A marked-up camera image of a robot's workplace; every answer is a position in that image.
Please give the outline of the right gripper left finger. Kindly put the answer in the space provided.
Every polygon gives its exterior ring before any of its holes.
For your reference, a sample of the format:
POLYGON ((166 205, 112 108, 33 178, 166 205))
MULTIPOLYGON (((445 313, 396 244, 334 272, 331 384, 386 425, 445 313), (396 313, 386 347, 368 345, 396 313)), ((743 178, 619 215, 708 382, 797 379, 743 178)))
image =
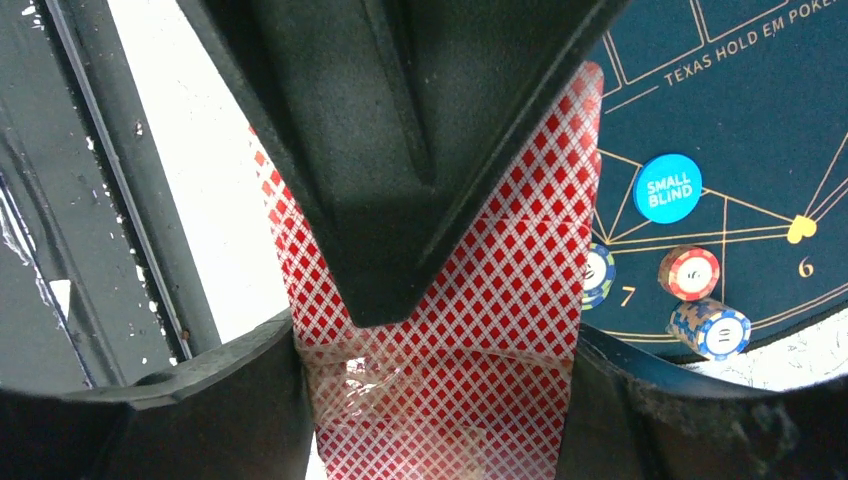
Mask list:
POLYGON ((312 438, 289 311, 131 386, 1 393, 5 479, 302 479, 312 438))

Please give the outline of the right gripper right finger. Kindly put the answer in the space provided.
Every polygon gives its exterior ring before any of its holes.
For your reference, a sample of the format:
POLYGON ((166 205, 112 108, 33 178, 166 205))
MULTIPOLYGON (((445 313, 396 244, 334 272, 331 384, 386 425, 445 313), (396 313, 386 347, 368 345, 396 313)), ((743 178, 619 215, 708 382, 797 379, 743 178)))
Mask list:
POLYGON ((774 392, 579 329, 560 479, 843 479, 847 381, 774 392))

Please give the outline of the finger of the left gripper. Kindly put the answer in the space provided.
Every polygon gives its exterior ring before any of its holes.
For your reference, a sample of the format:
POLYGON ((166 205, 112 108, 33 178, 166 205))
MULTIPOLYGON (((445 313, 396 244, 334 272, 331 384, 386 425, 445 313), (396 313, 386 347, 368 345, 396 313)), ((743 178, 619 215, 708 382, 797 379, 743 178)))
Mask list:
POLYGON ((364 328, 409 318, 622 1, 183 1, 364 328))

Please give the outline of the blue ten chip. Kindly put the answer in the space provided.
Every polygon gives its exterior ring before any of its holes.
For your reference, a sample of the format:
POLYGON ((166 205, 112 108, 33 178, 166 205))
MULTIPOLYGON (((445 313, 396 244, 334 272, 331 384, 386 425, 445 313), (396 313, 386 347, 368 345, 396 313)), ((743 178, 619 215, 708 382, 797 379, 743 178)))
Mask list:
POLYGON ((752 325, 740 311, 704 298, 679 302, 666 331, 705 359, 724 361, 747 347, 752 325))

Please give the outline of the green fifty chip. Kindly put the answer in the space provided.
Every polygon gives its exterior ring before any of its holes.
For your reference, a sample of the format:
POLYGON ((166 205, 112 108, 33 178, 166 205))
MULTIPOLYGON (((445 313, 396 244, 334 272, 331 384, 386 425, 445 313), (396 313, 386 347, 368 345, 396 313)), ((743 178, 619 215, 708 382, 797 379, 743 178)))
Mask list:
POLYGON ((613 254, 604 245, 591 243, 583 282, 583 310, 591 310, 606 299, 616 272, 613 254))

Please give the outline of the red five chip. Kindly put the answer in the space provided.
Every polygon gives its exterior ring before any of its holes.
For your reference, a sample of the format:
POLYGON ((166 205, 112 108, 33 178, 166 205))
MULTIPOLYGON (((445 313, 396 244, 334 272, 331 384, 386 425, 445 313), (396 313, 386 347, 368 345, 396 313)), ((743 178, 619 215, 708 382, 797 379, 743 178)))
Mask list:
POLYGON ((708 297, 717 285, 721 267, 717 257, 704 248, 683 245, 661 260, 657 280, 663 290, 682 301, 708 297))

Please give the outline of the red card deck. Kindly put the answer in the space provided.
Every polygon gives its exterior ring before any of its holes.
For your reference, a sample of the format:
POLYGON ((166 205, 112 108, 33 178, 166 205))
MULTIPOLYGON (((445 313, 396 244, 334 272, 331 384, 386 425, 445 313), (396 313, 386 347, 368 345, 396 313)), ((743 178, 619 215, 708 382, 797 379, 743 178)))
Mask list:
POLYGON ((309 223, 249 145, 330 479, 551 479, 600 177, 604 75, 560 91, 410 318, 353 323, 309 223))

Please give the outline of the blue dealer button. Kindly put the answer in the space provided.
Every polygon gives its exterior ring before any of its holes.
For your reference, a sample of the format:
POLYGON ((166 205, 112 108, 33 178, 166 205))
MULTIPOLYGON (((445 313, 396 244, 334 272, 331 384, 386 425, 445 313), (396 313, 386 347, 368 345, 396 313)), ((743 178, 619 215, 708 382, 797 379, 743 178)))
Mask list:
POLYGON ((676 223, 696 208, 703 191, 700 167, 687 155, 659 155, 639 171, 632 189, 636 209, 656 224, 676 223))

